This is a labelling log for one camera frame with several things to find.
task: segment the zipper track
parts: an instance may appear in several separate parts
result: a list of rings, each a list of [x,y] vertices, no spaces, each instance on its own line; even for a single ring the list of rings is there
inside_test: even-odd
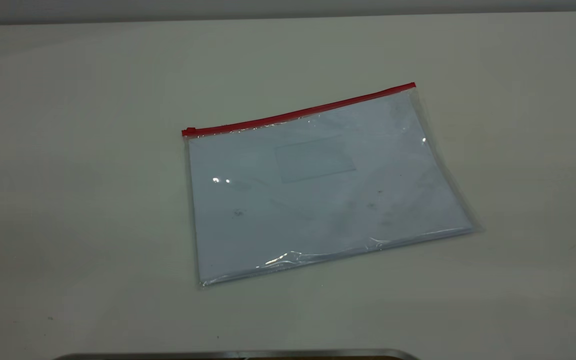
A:
[[[407,91],[415,88],[414,82],[409,84],[404,84],[400,86],[395,86],[393,88],[385,89],[375,93],[369,93],[368,95],[357,96],[353,98],[347,98],[346,100],[331,102],[325,105],[319,105],[314,107],[308,107],[307,109],[297,110],[293,112],[288,112],[281,115],[275,115],[265,118],[260,118],[258,120],[243,121],[238,123],[231,123],[229,125],[204,127],[197,129],[194,127],[188,127],[186,130],[181,131],[183,137],[202,137],[206,135],[217,135],[223,133],[236,132],[237,130],[246,130],[251,128],[259,128],[261,126],[268,126],[277,123],[285,123],[286,121],[291,121],[299,119],[300,117],[311,116],[313,114],[327,112],[329,110],[338,109],[341,107],[347,107],[348,105],[361,103],[366,100],[373,100],[377,98],[382,98],[383,96],[397,94],[398,92]]]

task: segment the table surface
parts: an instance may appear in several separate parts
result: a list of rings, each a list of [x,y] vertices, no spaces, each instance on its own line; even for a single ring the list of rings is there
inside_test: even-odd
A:
[[[180,131],[416,82],[486,231],[200,289]],[[576,359],[576,13],[0,27],[0,359]]]

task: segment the zipper pouch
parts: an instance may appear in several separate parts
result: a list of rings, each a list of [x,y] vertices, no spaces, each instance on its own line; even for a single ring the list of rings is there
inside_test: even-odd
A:
[[[473,232],[413,83],[182,132],[199,282]]]

